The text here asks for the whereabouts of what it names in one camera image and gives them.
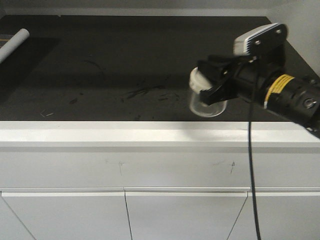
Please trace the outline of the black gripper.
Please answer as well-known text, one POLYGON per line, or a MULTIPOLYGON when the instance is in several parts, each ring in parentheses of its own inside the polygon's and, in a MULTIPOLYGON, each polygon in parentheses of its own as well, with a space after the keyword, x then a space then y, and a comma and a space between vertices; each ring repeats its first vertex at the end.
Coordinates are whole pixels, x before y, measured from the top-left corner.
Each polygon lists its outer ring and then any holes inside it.
POLYGON ((206 105, 236 98, 262 103, 272 80, 284 73, 285 63, 284 47, 276 47, 252 62, 244 57, 209 55, 197 61, 199 72, 212 85, 200 91, 200 100, 206 105))

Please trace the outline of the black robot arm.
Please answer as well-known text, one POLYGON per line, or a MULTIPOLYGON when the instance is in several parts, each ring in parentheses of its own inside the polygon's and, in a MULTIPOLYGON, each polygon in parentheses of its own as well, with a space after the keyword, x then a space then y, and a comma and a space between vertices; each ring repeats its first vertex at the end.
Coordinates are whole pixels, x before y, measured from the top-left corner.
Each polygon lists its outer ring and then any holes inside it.
POLYGON ((212 105, 241 98, 320 136, 320 83, 285 72, 282 46, 268 53, 225 57, 210 55, 197 63, 212 85, 200 91, 200 100, 212 105))

